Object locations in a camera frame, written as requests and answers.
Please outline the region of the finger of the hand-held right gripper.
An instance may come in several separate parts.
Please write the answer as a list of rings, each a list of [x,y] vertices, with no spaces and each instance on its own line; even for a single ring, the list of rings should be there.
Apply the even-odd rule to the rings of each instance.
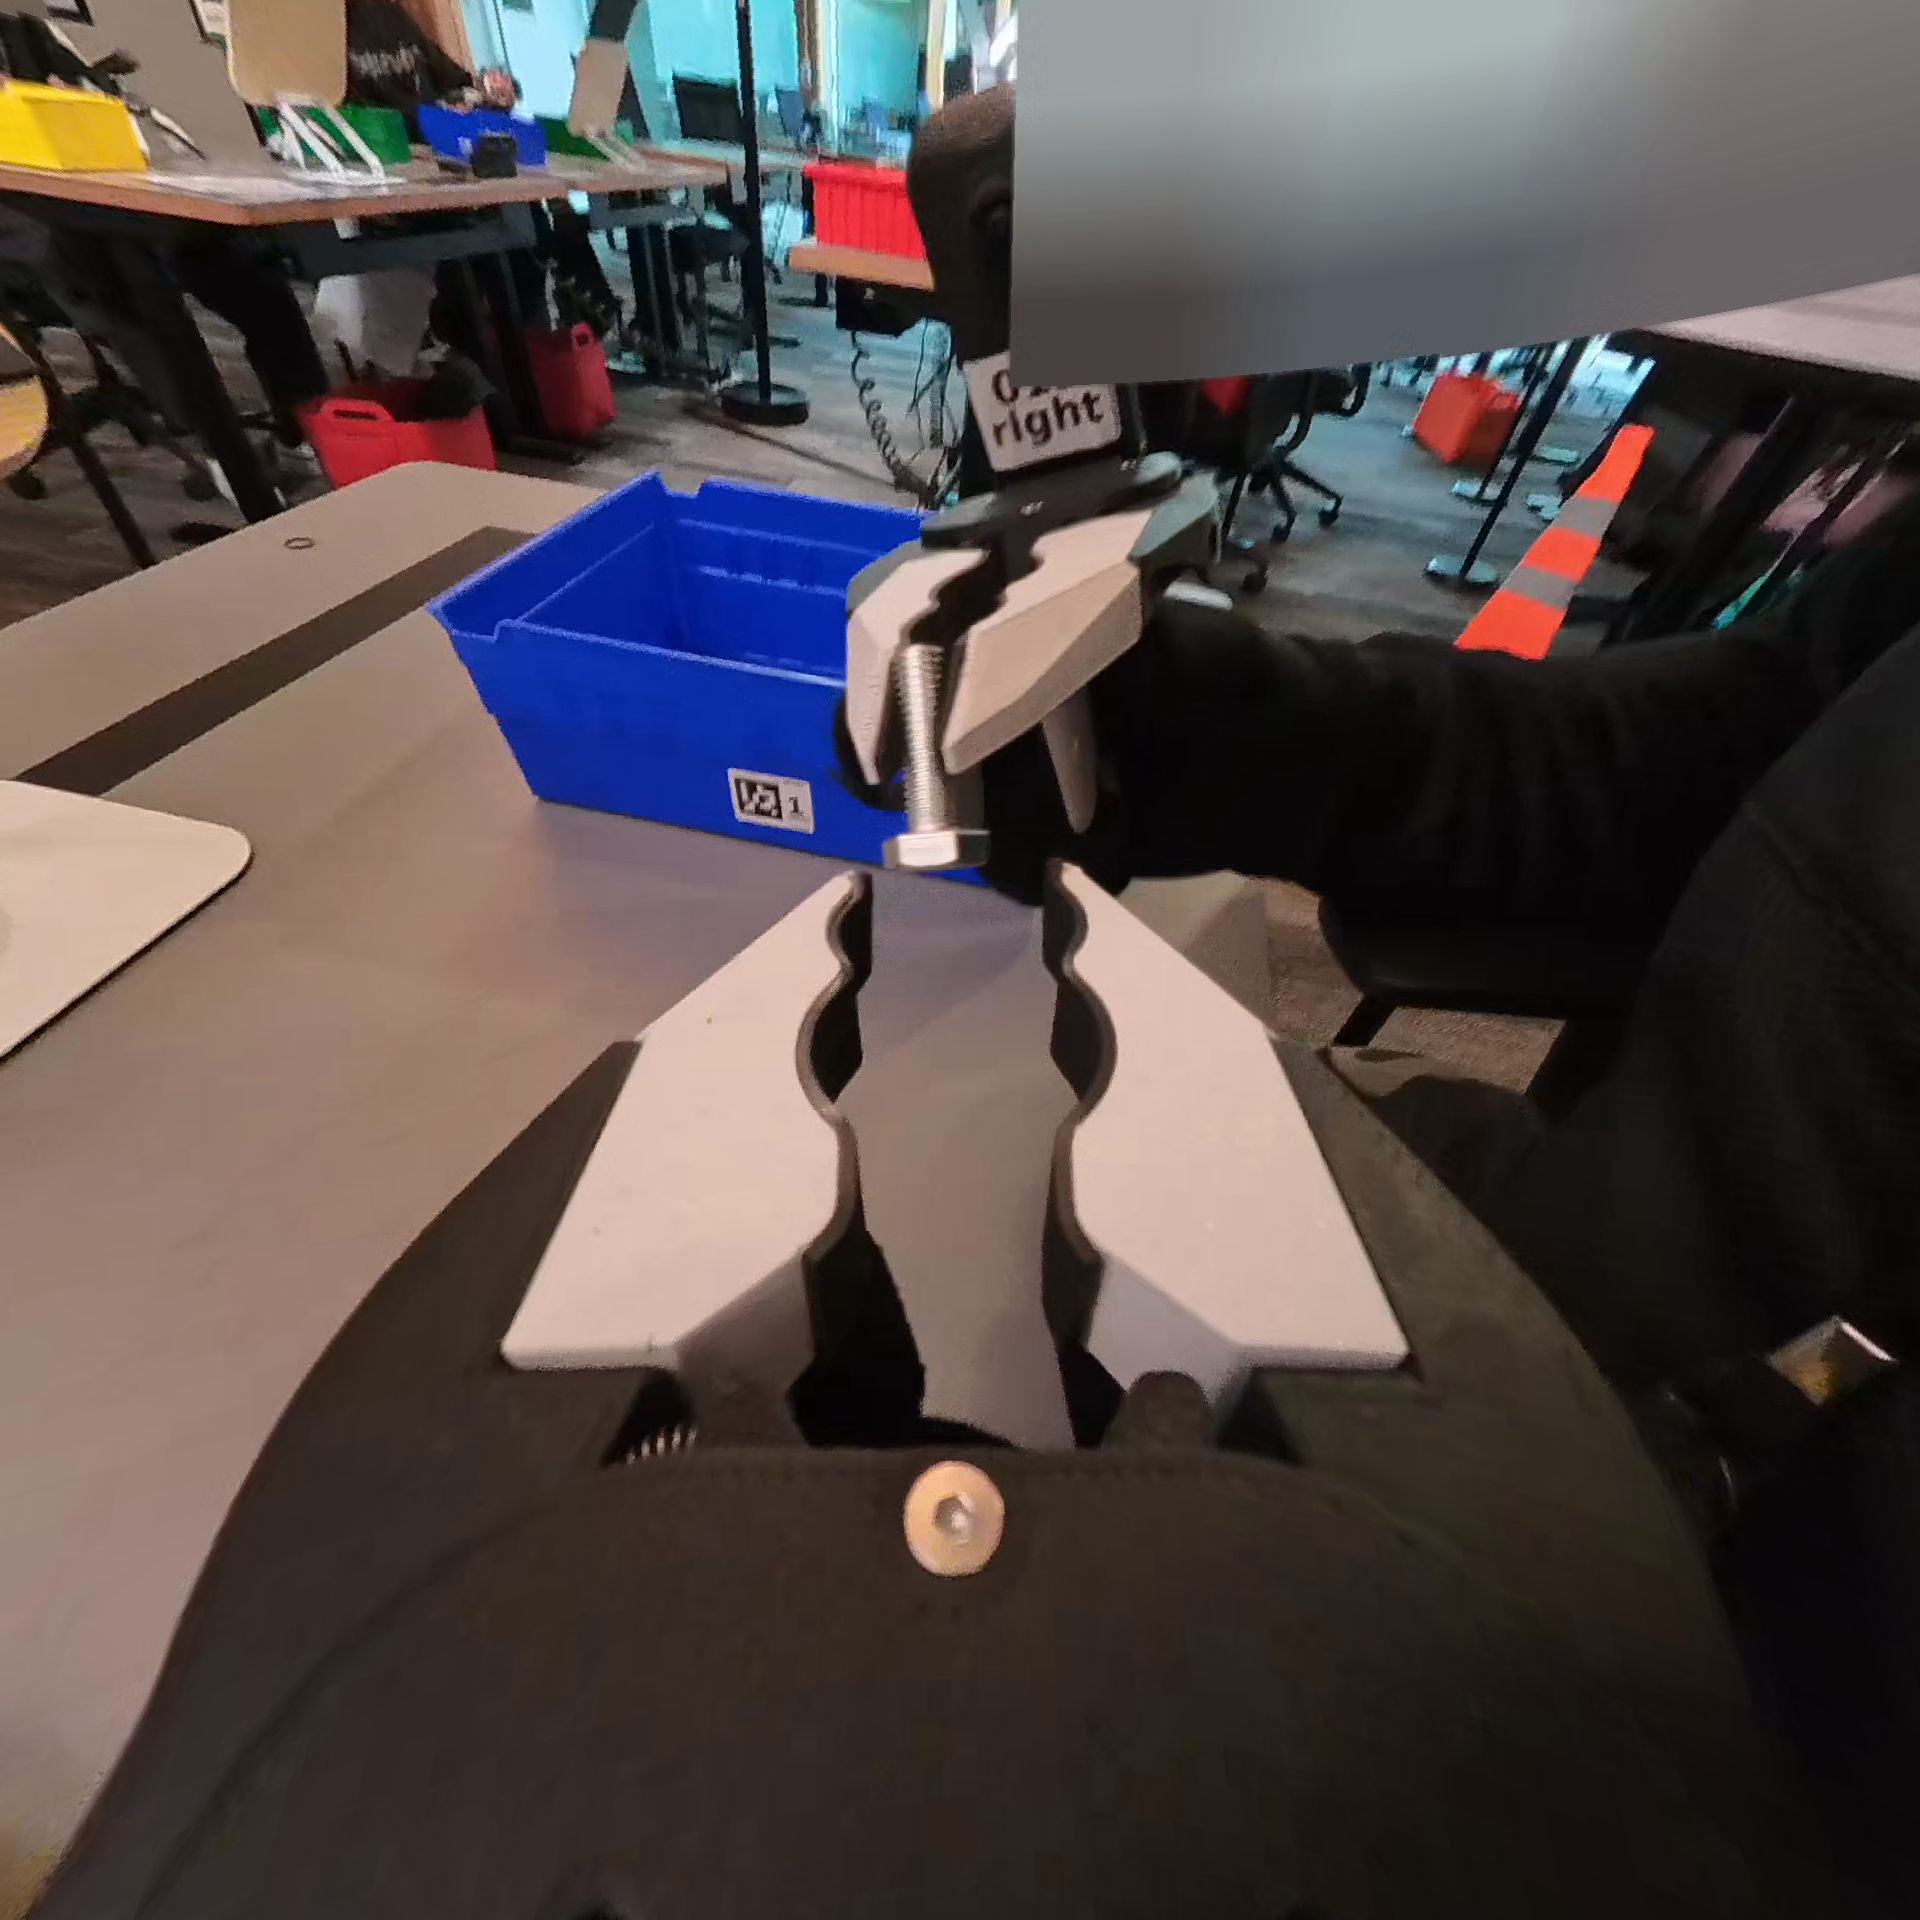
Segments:
[[[1134,560],[1143,513],[1042,535],[1033,567],[963,638],[945,720],[945,768],[965,775],[1085,689],[1138,640],[1146,594]]]
[[[958,646],[993,610],[994,566],[975,544],[902,544],[847,587],[844,726],[866,785],[890,785],[907,763],[949,774],[945,722],[958,689]],[[937,667],[923,752],[905,746],[905,655]]]

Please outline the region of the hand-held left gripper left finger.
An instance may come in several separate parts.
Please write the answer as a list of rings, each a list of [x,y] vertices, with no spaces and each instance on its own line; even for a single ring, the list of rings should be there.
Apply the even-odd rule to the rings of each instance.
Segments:
[[[522,1375],[739,1384],[807,1439],[891,1446],[925,1375],[862,1206],[873,880],[839,873],[649,1022],[501,1341]]]

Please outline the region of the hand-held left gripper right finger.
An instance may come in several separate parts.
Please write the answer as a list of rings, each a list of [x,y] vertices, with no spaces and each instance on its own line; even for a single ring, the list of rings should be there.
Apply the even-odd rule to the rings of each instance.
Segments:
[[[1396,1375],[1407,1334],[1316,1143],[1279,1041],[1076,867],[1051,867],[1051,1147],[1042,1311],[1076,1446],[1147,1376],[1214,1429],[1251,1382]]]

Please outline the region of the silver hex bolt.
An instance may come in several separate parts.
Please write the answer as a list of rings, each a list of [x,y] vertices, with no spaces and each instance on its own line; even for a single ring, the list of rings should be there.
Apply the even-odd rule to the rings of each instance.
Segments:
[[[907,642],[895,659],[902,827],[879,856],[895,873],[979,873],[993,851],[979,774],[945,763],[945,662],[930,640]]]

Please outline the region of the blue storage bin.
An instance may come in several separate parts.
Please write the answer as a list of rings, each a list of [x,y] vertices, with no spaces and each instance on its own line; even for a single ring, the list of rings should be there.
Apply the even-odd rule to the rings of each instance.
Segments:
[[[907,509],[657,471],[430,605],[534,799],[863,867],[905,831],[844,781],[847,587]]]
[[[511,165],[518,171],[543,169],[546,165],[546,137],[534,117],[492,109],[423,104],[415,109],[415,130],[436,159],[469,169],[478,167],[478,153],[486,163],[511,153]]]

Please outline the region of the black office chair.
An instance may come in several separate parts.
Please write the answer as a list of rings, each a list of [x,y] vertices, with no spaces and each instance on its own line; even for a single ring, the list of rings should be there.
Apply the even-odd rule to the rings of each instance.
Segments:
[[[1228,490],[1220,513],[1220,553],[1242,566],[1239,587],[1259,594],[1276,557],[1292,541],[1298,522],[1293,490],[1318,502],[1318,526],[1340,525],[1346,498],[1300,467],[1298,454],[1322,419],[1355,419],[1374,389],[1374,369],[1318,369],[1287,376],[1226,376],[1203,381],[1197,398],[1220,422],[1214,449],[1220,454],[1215,474]],[[1242,505],[1251,497],[1266,497],[1276,509],[1276,525],[1265,541],[1236,535]]]

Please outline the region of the red storage bin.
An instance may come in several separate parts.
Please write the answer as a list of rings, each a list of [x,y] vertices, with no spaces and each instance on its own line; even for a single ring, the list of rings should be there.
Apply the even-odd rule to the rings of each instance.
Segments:
[[[905,167],[875,161],[809,161],[802,182],[815,246],[925,263]]]

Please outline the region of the black floor pole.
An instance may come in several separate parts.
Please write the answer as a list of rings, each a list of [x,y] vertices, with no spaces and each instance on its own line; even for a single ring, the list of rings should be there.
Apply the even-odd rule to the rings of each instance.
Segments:
[[[766,298],[766,250],[762,221],[762,139],[755,72],[753,6],[733,3],[735,70],[740,114],[740,189],[747,213],[747,251],[740,262],[743,310],[749,327],[753,370],[733,376],[718,393],[724,419],[753,427],[793,427],[809,422],[809,398],[791,383],[775,381],[772,333]]]

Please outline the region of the orange storage bin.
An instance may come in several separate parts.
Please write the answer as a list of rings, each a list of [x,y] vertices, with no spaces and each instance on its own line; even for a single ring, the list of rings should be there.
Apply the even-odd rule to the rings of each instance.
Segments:
[[[1435,462],[1486,470],[1517,426],[1523,397],[1486,373],[1435,373],[1407,426]]]

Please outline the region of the orange traffic cone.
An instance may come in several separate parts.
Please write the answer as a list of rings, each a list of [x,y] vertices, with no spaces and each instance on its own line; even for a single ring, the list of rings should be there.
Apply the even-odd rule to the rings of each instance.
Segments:
[[[1628,423],[1613,432],[1591,475],[1561,502],[1523,560],[1471,615],[1455,638],[1455,653],[1547,659],[1650,445],[1653,427],[1645,423]]]

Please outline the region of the white plastic bag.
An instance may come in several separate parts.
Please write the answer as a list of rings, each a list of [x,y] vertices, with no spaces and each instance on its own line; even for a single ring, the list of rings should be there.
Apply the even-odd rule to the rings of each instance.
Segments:
[[[425,271],[326,277],[311,333],[330,377],[414,377],[430,334],[436,285]]]

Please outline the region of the tilted wooden board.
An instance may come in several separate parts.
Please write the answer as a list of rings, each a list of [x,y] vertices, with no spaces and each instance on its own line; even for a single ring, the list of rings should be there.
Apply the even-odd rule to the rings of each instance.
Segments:
[[[226,65],[243,104],[273,120],[269,155],[302,174],[387,182],[346,117],[346,3],[228,3]]]
[[[630,79],[625,39],[588,37],[574,59],[567,104],[567,133],[598,161],[630,169],[639,161],[636,142],[620,133],[618,113]]]

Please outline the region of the white board stand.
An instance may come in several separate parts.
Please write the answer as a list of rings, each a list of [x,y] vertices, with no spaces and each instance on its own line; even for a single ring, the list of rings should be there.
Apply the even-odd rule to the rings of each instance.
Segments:
[[[251,857],[221,823],[3,782],[3,1055],[166,941]]]

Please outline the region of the framed marker sign board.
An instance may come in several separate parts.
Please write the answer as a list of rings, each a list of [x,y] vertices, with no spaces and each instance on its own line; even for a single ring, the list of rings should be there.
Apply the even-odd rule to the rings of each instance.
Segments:
[[[1653,342],[1851,377],[1917,381],[1917,277],[1643,327]]]

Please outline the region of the yellow storage bin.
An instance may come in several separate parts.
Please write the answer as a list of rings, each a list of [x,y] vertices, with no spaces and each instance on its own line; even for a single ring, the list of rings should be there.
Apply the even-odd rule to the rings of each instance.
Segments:
[[[101,177],[145,174],[151,159],[118,98],[89,87],[3,80],[3,165]]]

